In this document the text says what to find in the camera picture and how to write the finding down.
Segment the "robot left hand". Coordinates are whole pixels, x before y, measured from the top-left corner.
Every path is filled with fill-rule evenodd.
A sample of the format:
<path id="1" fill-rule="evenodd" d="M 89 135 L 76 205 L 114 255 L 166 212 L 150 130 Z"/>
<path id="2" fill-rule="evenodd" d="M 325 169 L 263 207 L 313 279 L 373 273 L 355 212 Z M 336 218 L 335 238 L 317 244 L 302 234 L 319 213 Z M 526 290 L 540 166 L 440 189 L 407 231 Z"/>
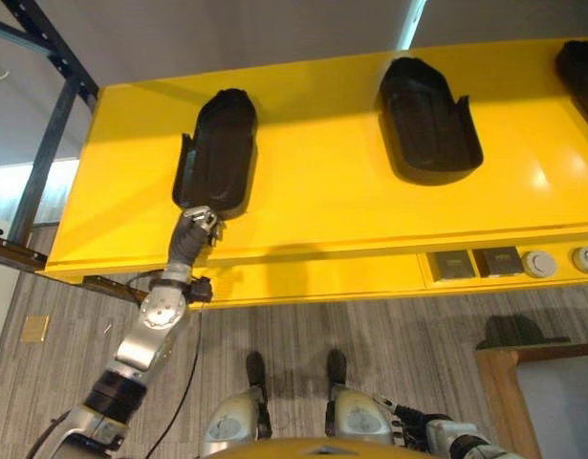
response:
<path id="1" fill-rule="evenodd" d="M 185 209 L 173 230 L 167 264 L 192 267 L 205 247 L 214 247 L 223 237 L 224 220 L 210 207 Z"/>

